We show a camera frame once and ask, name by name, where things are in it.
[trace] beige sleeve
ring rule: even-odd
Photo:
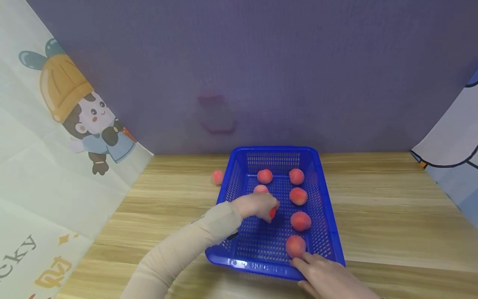
[[[164,298],[173,281],[208,247],[220,244],[242,222],[229,202],[220,203],[195,222],[157,244],[139,263],[121,299]]]

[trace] cartoon character face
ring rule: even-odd
[[[88,131],[91,134],[100,134],[115,120],[114,114],[94,91],[82,98],[78,105],[81,107],[81,113],[75,128],[79,133]]]

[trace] black outline drawing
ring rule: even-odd
[[[457,167],[457,166],[460,166],[462,164],[469,164],[470,166],[478,169],[478,165],[474,164],[473,162],[470,162],[470,159],[478,152],[478,144],[477,146],[475,147],[475,149],[473,150],[473,152],[471,152],[471,155],[468,156],[468,158],[466,158],[465,160],[461,161],[461,162],[458,162],[458,163],[455,163],[455,164],[451,164],[451,165],[436,165],[436,164],[432,164],[432,163],[429,163],[427,162],[426,160],[424,160],[422,157],[420,157],[419,154],[417,154],[416,152],[414,152],[413,150],[410,150],[410,153],[414,154],[417,158],[420,159],[420,162],[425,162],[427,165],[430,165],[432,167],[436,167],[436,168],[453,168],[453,167]]]

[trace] cartoon boy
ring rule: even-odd
[[[109,169],[106,155],[119,163],[133,150],[136,140],[55,39],[46,43],[45,53],[48,58],[22,51],[20,61],[26,67],[42,71],[40,91],[53,119],[72,136],[70,148],[75,153],[88,152],[93,174],[104,175]]]

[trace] cartoon poster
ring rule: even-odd
[[[0,41],[0,298],[51,299],[152,154],[24,0]]]
[[[412,154],[478,227],[477,111],[478,71]]]
[[[52,118],[70,133],[71,150],[88,152],[93,174],[104,175],[109,169],[107,155],[115,163],[121,162],[133,150],[136,140],[55,39],[46,43],[45,54],[46,57],[22,51],[19,58],[24,66],[41,71],[41,94]]]

